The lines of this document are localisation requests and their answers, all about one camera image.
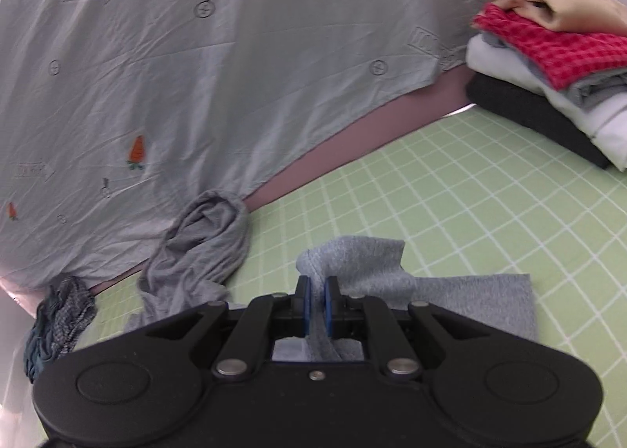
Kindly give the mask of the black folded garment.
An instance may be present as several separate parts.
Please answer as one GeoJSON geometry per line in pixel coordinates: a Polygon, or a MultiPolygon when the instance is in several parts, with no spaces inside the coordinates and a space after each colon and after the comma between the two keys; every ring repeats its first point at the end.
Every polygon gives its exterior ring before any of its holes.
{"type": "Polygon", "coordinates": [[[466,93],[480,108],[532,129],[600,169],[610,167],[608,157],[544,97],[481,73],[470,79],[466,93]]]}

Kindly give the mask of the red checkered folded cloth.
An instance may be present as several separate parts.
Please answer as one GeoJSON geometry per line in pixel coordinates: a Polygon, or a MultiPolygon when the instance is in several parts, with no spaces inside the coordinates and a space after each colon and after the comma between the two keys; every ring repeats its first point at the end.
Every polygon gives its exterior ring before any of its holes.
{"type": "Polygon", "coordinates": [[[521,52],[555,90],[593,73],[626,68],[623,36],[551,31],[493,3],[474,17],[473,24],[521,52]]]}

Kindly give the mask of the grey zip hoodie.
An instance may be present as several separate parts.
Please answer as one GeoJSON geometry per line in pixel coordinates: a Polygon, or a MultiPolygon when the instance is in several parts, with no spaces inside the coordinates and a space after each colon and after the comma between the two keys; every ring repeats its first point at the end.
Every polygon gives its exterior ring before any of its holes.
{"type": "MultiPolygon", "coordinates": [[[[137,280],[142,308],[124,329],[134,331],[209,301],[225,301],[225,280],[249,252],[249,211],[230,192],[209,190],[176,218],[137,280]]],[[[427,301],[488,326],[537,340],[533,288],[527,275],[415,277],[402,267],[402,240],[342,236],[305,250],[297,271],[312,281],[312,320],[308,336],[279,341],[279,361],[357,361],[361,346],[349,339],[330,340],[323,314],[323,285],[337,277],[342,293],[372,295],[392,309],[427,301]]]]}

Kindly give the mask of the blue plaid crumpled cloth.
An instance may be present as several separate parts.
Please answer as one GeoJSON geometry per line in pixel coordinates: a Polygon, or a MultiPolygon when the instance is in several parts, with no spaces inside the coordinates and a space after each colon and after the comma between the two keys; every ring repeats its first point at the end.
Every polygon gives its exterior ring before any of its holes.
{"type": "Polygon", "coordinates": [[[51,282],[24,346],[24,374],[31,384],[48,364],[72,352],[96,315],[94,294],[81,279],[60,275],[51,282]]]}

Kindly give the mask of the white folded garment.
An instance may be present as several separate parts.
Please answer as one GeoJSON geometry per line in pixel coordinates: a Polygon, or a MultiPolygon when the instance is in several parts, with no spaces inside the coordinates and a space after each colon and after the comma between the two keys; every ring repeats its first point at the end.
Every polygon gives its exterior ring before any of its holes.
{"type": "Polygon", "coordinates": [[[611,161],[626,170],[626,70],[593,73],[569,87],[548,85],[537,66],[496,38],[476,35],[467,46],[467,65],[474,71],[522,87],[549,104],[592,140],[611,161]]]}

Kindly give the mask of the grey printed quilt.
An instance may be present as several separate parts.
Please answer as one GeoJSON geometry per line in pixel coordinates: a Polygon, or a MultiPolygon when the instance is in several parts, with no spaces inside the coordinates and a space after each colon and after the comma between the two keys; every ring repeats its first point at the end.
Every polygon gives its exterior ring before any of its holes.
{"type": "Polygon", "coordinates": [[[1,0],[1,275],[97,283],[466,57],[482,0],[1,0]]]}

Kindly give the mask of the grey folded garment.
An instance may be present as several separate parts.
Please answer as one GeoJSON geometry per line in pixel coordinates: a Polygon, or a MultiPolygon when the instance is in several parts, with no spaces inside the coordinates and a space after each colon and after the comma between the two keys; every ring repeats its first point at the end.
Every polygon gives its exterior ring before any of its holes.
{"type": "Polygon", "coordinates": [[[564,108],[573,106],[589,111],[626,91],[625,68],[587,74],[567,87],[556,89],[530,58],[490,33],[478,34],[469,41],[467,64],[476,72],[556,98],[564,108]]]}

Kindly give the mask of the beige folded garment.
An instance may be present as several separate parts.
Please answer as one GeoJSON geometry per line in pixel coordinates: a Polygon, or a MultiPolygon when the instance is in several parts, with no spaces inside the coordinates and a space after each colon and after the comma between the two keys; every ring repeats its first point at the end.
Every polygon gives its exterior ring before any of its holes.
{"type": "Polygon", "coordinates": [[[549,31],[626,36],[626,6],[618,0],[490,1],[549,31]]]}

